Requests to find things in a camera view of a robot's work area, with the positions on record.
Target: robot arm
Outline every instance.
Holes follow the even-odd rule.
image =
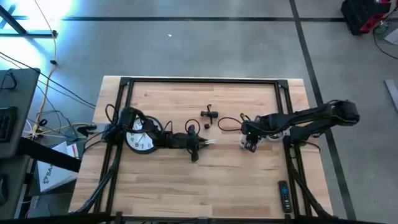
[[[169,149],[187,149],[187,151],[191,154],[191,161],[196,162],[199,160],[199,149],[206,147],[208,145],[208,140],[199,137],[200,129],[196,133],[194,125],[190,125],[189,127],[186,127],[186,125],[185,128],[187,133],[174,134],[172,131],[159,131],[153,120],[145,119],[144,123],[142,124],[142,129],[153,140],[154,146]]]
[[[272,136],[289,129],[292,143],[306,141],[311,135],[323,132],[335,125],[352,126],[359,121],[354,103],[332,100],[317,108],[297,111],[293,114],[274,113],[257,116],[254,121],[243,121],[242,134],[246,136],[243,147],[255,152],[261,138]],[[308,123],[306,126],[296,124]]]

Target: concrete floor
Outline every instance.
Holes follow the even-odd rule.
[[[316,106],[294,22],[57,19],[62,16],[292,17],[289,0],[64,0],[57,5],[38,2],[46,16],[53,18],[52,28],[59,31],[59,66],[53,79],[92,103],[96,102],[104,75],[145,75],[303,78],[310,104]],[[300,17],[342,17],[341,2],[296,0]],[[0,1],[5,7],[10,3]],[[34,3],[21,1],[13,15],[30,16],[29,21],[20,21],[26,28],[47,29]],[[333,128],[357,218],[397,223],[398,151],[393,139],[398,132],[398,114],[383,79],[398,83],[398,63],[376,48],[371,34],[352,36],[343,22],[302,22],[302,26],[324,101],[349,99],[356,103],[361,115],[359,124],[352,128]],[[5,54],[49,72],[52,39],[1,37],[0,40],[0,49]],[[379,42],[383,49],[398,55],[397,46]],[[13,65],[0,60],[0,69],[10,67]],[[71,122],[91,121],[93,110],[59,96],[49,91],[50,101]],[[34,118],[41,99],[42,94],[37,91],[30,118]],[[50,110],[50,106],[46,105],[45,109]],[[57,127],[55,120],[50,125]],[[62,140],[49,139],[51,143]],[[323,138],[320,146],[324,149],[322,160],[333,210],[344,218],[333,164]],[[42,210],[43,215],[48,215],[45,208]]]

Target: remote control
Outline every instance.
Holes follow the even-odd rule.
[[[291,213],[292,204],[290,203],[289,187],[287,186],[287,182],[281,180],[278,182],[278,185],[279,185],[280,201],[282,202],[282,209],[284,213]]]

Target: small black object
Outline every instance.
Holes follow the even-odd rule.
[[[187,130],[188,138],[187,138],[187,149],[191,150],[191,161],[196,162],[199,160],[199,142],[200,138],[196,138],[197,134],[195,133],[195,126],[190,125]]]
[[[281,180],[278,182],[278,186],[279,186],[280,201],[282,202],[282,209],[284,213],[291,213],[292,204],[290,202],[289,187],[287,186],[287,182]]]
[[[88,137],[89,131],[92,131],[92,130],[95,130],[95,129],[97,129],[97,125],[92,124],[92,125],[87,125],[87,126],[79,127],[79,128],[77,128],[77,131],[78,131],[80,134],[82,134],[82,135]]]
[[[16,106],[0,108],[0,142],[9,142],[17,118]]]
[[[217,111],[210,111],[211,105],[207,105],[207,111],[201,111],[200,116],[207,116],[210,118],[210,124],[213,124],[213,118],[218,118]]]
[[[40,126],[45,126],[48,123],[48,121],[46,119],[42,119],[39,121],[38,125]]]
[[[6,175],[0,176],[0,206],[4,205],[8,199],[8,179]]]

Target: black cable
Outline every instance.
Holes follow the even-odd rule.
[[[373,41],[374,41],[374,44],[376,45],[376,47],[378,47],[378,49],[379,49],[382,53],[384,53],[385,55],[388,55],[388,56],[390,56],[390,57],[392,57],[392,58],[398,60],[398,57],[395,57],[395,56],[393,56],[393,55],[391,55],[391,54],[385,52],[383,49],[380,48],[379,44],[377,44],[376,35],[375,35],[376,29],[377,29],[377,28],[378,28],[378,26],[375,27],[375,28],[373,29],[373,31],[372,31],[372,33],[373,33]]]
[[[244,113],[241,113],[239,116],[241,117],[242,121],[244,121],[244,118],[246,118],[248,121],[251,121],[251,119],[249,118],[249,116],[246,115],[246,114],[244,114]]]
[[[93,138],[95,138],[95,137],[99,136],[100,134],[104,133],[105,131],[106,131],[106,130],[104,130],[104,131],[102,131],[102,132],[100,132],[100,133],[97,133],[97,134],[95,134],[94,136],[92,136],[92,137],[90,137],[89,139],[87,139],[87,141],[83,144],[83,154],[86,152],[86,150],[87,150],[89,147],[94,146],[95,144],[101,142],[101,140],[99,140],[99,141],[97,141],[97,142],[94,142],[93,144],[89,145],[87,148],[86,148],[86,144],[87,144],[90,140],[92,140]]]
[[[68,125],[69,125],[69,128],[72,129],[72,131],[75,133],[76,138],[75,138],[75,140],[73,140],[73,141],[77,141],[77,140],[78,140],[76,130],[73,128],[73,126],[72,126],[70,120],[69,120],[65,115],[63,115],[63,113],[62,113],[61,111],[59,111],[59,110],[43,111],[43,112],[37,113],[36,116],[37,116],[38,114],[48,114],[48,113],[57,113],[57,114],[60,113],[61,116],[67,121],[67,123],[68,123]]]
[[[90,198],[86,200],[86,202],[81,206],[78,210],[72,213],[88,213],[92,206],[94,205],[94,202],[98,195],[104,190],[106,184],[108,184],[109,180],[112,178],[112,176],[115,174],[116,171],[116,164],[118,163],[118,160],[115,159],[109,168],[108,172],[105,174],[104,178],[101,180],[101,182],[98,184],[97,188],[94,190],[94,192],[91,194]]]
[[[187,124],[188,124],[190,121],[194,121],[194,122],[196,122],[196,123],[198,124],[199,129],[198,129],[198,132],[197,132],[196,135],[195,135],[195,136],[198,136],[199,133],[200,133],[200,123],[199,123],[199,121],[197,121],[196,119],[189,119],[187,122],[185,122],[185,131],[188,132]]]
[[[101,141],[101,140],[96,141],[96,142],[94,142],[93,144],[91,144],[91,145],[85,147],[85,148],[83,149],[83,153],[84,153],[87,149],[89,149],[90,147],[92,147],[92,146],[94,146],[94,145],[96,145],[96,144],[98,144],[98,143],[100,143],[100,142],[102,142],[102,141]]]
[[[95,110],[94,107],[92,107],[92,106],[90,106],[90,105],[87,105],[87,104],[85,104],[85,103],[79,101],[78,99],[76,99],[76,98],[74,98],[74,97],[72,97],[72,96],[70,96],[70,95],[68,95],[68,94],[66,94],[66,93],[62,93],[61,91],[59,91],[59,90],[57,90],[56,88],[54,88],[54,87],[52,87],[52,86],[46,84],[45,82],[42,82],[42,81],[40,81],[40,80],[37,80],[37,81],[40,82],[40,83],[43,84],[43,85],[48,86],[49,88],[53,89],[54,91],[57,91],[57,92],[61,93],[62,95],[67,96],[67,97],[69,97],[69,98],[75,100],[76,102],[81,103],[81,104],[83,104],[83,105],[85,105],[85,106],[87,106],[87,107],[89,107],[89,108]]]
[[[33,122],[34,124],[39,124],[39,125],[40,125],[40,123],[36,123],[34,120],[32,120],[32,119],[30,119],[30,118],[26,118],[26,119],[28,119],[29,121]],[[40,125],[40,127],[45,127],[45,128],[47,128],[48,130],[53,131],[53,132],[55,132],[55,133],[57,132],[56,130],[51,129],[51,128],[49,128],[49,127],[47,127],[47,126],[44,126],[44,125]],[[59,134],[62,135],[62,136],[65,136],[65,137],[67,137],[67,138],[75,139],[75,137],[67,136],[67,135],[65,135],[65,134],[63,134],[63,133],[59,133]]]
[[[311,146],[315,146],[315,147],[317,147],[318,148],[318,150],[319,151],[321,151],[321,147],[319,147],[319,145],[317,145],[317,144],[314,144],[314,143],[312,143],[312,142],[308,142],[308,141],[304,141],[306,144],[309,144],[309,145],[311,145]]]
[[[13,59],[12,57],[10,57],[10,56],[8,56],[8,55],[2,53],[2,52],[0,52],[0,54],[3,55],[3,56],[5,56],[5,57],[7,57],[7,58],[9,58],[9,59],[11,59],[11,60],[14,60],[14,61],[20,63],[21,65],[25,65],[26,67],[28,67],[28,68],[30,68],[30,69],[36,71],[36,72],[39,72],[39,71],[37,71],[36,69],[34,69],[34,68],[32,68],[32,67],[30,67],[30,66],[28,66],[28,65],[26,65],[26,64],[24,64],[24,63],[22,63],[22,62],[20,62],[20,61],[18,61],[18,60],[15,60],[15,59]],[[45,78],[47,78],[48,80],[50,80],[51,82],[53,82],[53,83],[55,83],[56,85],[58,85],[59,87],[61,87],[61,88],[63,88],[64,90],[68,91],[69,93],[73,94],[75,97],[79,98],[81,101],[83,101],[83,102],[85,102],[85,103],[87,103],[87,104],[89,104],[89,105],[95,107],[94,104],[85,101],[85,100],[82,99],[80,96],[78,96],[78,95],[76,95],[74,92],[70,91],[68,88],[66,88],[66,87],[64,87],[63,85],[57,83],[56,81],[52,80],[52,79],[49,78],[48,76],[44,75],[42,72],[39,72],[39,73],[40,73],[41,75],[43,75]]]
[[[222,120],[224,120],[224,119],[231,119],[231,120],[233,120],[233,121],[238,122],[240,125],[242,125],[242,122],[241,122],[240,120],[236,119],[236,118],[224,117],[224,118],[219,119],[218,122],[217,122],[218,128],[220,128],[222,131],[240,131],[240,130],[241,130],[241,128],[236,128],[236,129],[224,129],[224,128],[222,128],[222,127],[220,126],[220,121],[222,121]]]
[[[173,121],[169,121],[167,122],[166,126],[164,126],[163,131],[166,130],[167,126],[170,124],[170,131],[173,133]]]
[[[2,58],[3,60],[5,60],[5,61],[7,61],[7,62],[9,62],[9,63],[12,63],[12,64],[14,64],[16,67],[18,67],[18,68],[22,69],[22,67],[21,67],[21,66],[17,65],[17,64],[16,64],[16,63],[14,63],[13,61],[11,61],[11,60],[8,60],[8,59],[4,58],[3,56],[0,56],[0,58]]]
[[[398,4],[386,17],[383,18],[383,21],[386,21],[388,19],[388,17],[392,16],[393,13],[395,13],[396,11],[398,11]]]
[[[292,174],[294,181],[300,186],[300,188],[303,191],[303,194],[308,198],[308,201],[310,202],[310,205],[313,207],[314,211],[317,213],[319,217],[333,217],[330,215],[328,212],[326,212],[321,204],[316,200],[315,196],[311,193],[311,190],[307,187],[305,182],[302,180],[299,172],[297,169],[294,167],[293,161],[291,158],[287,160],[287,168],[290,170],[290,173]]]
[[[116,114],[116,119],[115,119],[114,122],[112,121],[111,117],[110,117],[109,114],[108,114],[108,107],[109,107],[109,106],[113,108],[114,114]],[[105,115],[106,115],[106,118],[108,119],[108,121],[109,121],[111,124],[113,124],[113,125],[114,125],[115,123],[117,123],[118,120],[119,120],[119,111],[118,111],[112,104],[107,104],[107,105],[105,106]]]
[[[43,93],[45,99],[46,99],[47,102],[51,105],[52,109],[53,109],[54,111],[57,111],[57,110],[55,109],[54,105],[50,102],[50,100],[49,100],[49,98],[47,97],[47,95],[44,93],[44,91],[43,91],[39,86],[36,86],[36,87],[39,88],[39,90]],[[62,123],[61,123],[61,119],[60,119],[60,116],[58,115],[58,113],[55,112],[55,114],[57,115],[58,122],[60,123],[60,127],[59,127],[59,129],[58,129],[58,133],[60,134],[60,133],[61,133]]]
[[[9,70],[7,70],[6,71],[6,74],[4,75],[4,77],[2,78],[2,80],[1,80],[1,85],[0,85],[0,91],[1,90],[13,90],[13,89],[15,89],[15,88],[17,88],[17,86],[18,86],[18,82],[17,82],[17,80],[15,79],[15,76],[14,76],[14,74],[12,74],[12,72],[10,72],[10,71],[12,71],[12,68],[10,68]],[[12,87],[3,87],[4,86],[4,82],[6,81],[6,78],[7,77],[10,77],[11,79],[12,79],[12,81],[14,82],[14,85],[12,86]]]

